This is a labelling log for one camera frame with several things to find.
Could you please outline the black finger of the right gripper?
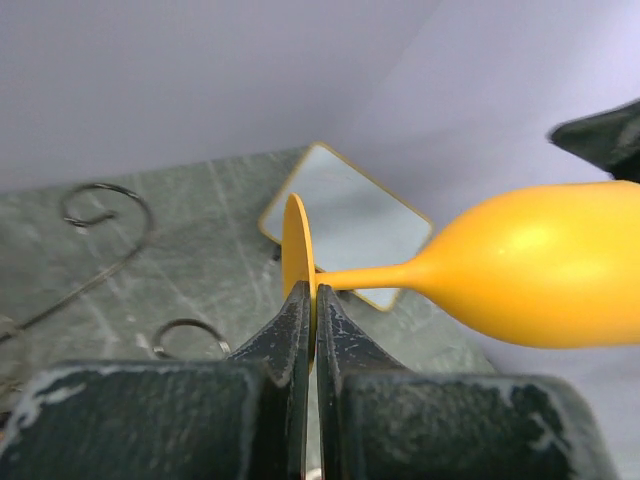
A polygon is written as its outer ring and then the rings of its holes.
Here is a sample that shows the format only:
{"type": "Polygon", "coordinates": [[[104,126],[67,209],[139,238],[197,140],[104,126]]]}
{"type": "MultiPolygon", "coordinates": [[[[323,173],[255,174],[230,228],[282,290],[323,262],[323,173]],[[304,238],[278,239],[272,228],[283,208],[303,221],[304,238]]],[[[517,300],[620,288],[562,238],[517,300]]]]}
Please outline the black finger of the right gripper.
{"type": "Polygon", "coordinates": [[[555,126],[548,141],[610,174],[639,180],[639,100],[555,126]]]}

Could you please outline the orange plastic wine glass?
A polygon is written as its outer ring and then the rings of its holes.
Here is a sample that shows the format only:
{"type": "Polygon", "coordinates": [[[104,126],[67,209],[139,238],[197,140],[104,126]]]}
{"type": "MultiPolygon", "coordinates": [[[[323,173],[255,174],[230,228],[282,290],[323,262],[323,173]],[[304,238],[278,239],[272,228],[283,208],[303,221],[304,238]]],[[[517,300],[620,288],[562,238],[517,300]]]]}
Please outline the orange plastic wine glass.
{"type": "Polygon", "coordinates": [[[639,342],[639,186],[626,180],[539,185],[459,215],[414,258],[320,272],[304,203],[283,215],[283,289],[415,291],[466,327],[524,347],[639,342]]]}

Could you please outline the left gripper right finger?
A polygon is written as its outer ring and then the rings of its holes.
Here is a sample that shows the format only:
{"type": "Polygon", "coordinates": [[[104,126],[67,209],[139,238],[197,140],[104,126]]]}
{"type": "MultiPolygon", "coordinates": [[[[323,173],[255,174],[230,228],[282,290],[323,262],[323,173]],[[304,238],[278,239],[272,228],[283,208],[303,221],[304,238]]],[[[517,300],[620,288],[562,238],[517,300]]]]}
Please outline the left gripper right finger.
{"type": "Polygon", "coordinates": [[[549,376],[420,374],[317,294],[317,389],[327,479],[614,479],[595,418],[549,376]]]}

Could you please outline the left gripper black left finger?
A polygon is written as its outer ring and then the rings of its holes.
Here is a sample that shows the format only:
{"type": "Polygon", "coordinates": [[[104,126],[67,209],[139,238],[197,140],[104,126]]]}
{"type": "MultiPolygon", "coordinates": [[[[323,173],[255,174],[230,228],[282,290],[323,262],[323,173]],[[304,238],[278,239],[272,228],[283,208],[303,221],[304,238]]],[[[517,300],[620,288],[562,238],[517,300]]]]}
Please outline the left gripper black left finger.
{"type": "Polygon", "coordinates": [[[1,444],[5,479],[300,479],[311,298],[220,361],[81,361],[26,386],[1,444]]]}

